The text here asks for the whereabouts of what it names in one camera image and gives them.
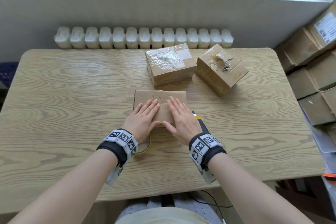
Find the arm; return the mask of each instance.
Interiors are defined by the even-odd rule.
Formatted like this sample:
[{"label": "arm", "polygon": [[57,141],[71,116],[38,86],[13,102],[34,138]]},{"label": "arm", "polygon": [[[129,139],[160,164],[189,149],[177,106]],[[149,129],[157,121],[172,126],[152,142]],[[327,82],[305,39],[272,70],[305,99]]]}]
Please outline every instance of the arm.
[{"label": "arm", "polygon": [[[157,100],[139,104],[125,120],[122,128],[142,142],[159,121],[152,122],[159,109]],[[99,149],[34,202],[22,210],[10,224],[76,224],[81,223],[95,202],[118,158]]]},{"label": "arm", "polygon": [[[176,128],[162,124],[184,145],[202,132],[201,126],[188,107],[178,99],[168,103]],[[246,224],[313,224],[287,200],[253,177],[225,153],[214,155],[208,162],[222,189]]]}]

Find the white radiator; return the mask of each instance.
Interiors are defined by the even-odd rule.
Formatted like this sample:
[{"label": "white radiator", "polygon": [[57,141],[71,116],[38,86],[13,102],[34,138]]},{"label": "white radiator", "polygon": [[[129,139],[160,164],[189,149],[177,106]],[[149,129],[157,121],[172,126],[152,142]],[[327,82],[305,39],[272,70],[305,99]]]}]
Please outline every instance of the white radiator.
[{"label": "white radiator", "polygon": [[82,27],[59,27],[54,36],[56,44],[62,49],[158,49],[187,43],[190,49],[211,48],[219,44],[223,48],[230,48],[233,37],[228,29],[210,30],[201,28],[187,30],[178,28],[148,28],[129,27],[125,30],[117,27],[113,31],[108,27],[102,27],[98,31],[95,27],[88,27],[86,31]]}]

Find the black cable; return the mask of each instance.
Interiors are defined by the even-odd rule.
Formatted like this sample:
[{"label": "black cable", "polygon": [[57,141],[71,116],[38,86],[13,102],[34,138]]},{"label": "black cable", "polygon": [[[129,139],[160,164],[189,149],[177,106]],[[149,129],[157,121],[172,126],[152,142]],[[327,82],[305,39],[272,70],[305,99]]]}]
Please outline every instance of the black cable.
[{"label": "black cable", "polygon": [[223,214],[222,214],[222,212],[221,212],[221,210],[220,210],[220,207],[223,207],[223,208],[231,208],[231,207],[233,207],[233,205],[230,205],[230,206],[222,206],[222,205],[218,205],[217,202],[216,202],[216,200],[214,199],[214,197],[213,197],[209,192],[207,192],[207,191],[205,191],[205,190],[201,190],[201,191],[207,193],[207,194],[213,199],[213,201],[214,201],[216,204],[214,205],[214,204],[209,204],[209,203],[200,202],[200,201],[196,200],[195,198],[193,198],[193,197],[191,196],[190,192],[189,192],[188,194],[189,194],[189,196],[191,197],[191,199],[195,200],[196,202],[198,202],[198,203],[200,203],[200,204],[217,206],[217,208],[218,208],[218,210],[219,210],[219,212],[220,212],[220,214],[221,214],[221,216],[222,216],[222,219],[224,219],[224,218],[223,218]]}]

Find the tape roll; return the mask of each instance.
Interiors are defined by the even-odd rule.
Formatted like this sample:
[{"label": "tape roll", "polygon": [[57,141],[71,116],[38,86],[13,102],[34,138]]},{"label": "tape roll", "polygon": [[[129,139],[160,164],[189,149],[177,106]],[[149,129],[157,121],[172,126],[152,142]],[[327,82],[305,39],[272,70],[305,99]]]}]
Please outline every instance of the tape roll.
[{"label": "tape roll", "polygon": [[150,145],[151,145],[151,137],[148,136],[142,143],[139,143],[136,155],[144,153],[149,148]]}]

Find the person's right hand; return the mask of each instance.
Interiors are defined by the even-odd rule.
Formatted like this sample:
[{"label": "person's right hand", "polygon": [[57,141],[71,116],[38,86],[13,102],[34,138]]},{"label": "person's right hand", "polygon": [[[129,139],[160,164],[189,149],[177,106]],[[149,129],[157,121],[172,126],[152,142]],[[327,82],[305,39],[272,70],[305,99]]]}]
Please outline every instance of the person's right hand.
[{"label": "person's right hand", "polygon": [[166,121],[162,122],[162,124],[180,141],[180,143],[189,145],[190,140],[195,135],[202,133],[200,123],[189,108],[185,104],[182,104],[178,99],[175,100],[170,97],[168,106],[174,117],[176,128]]}]

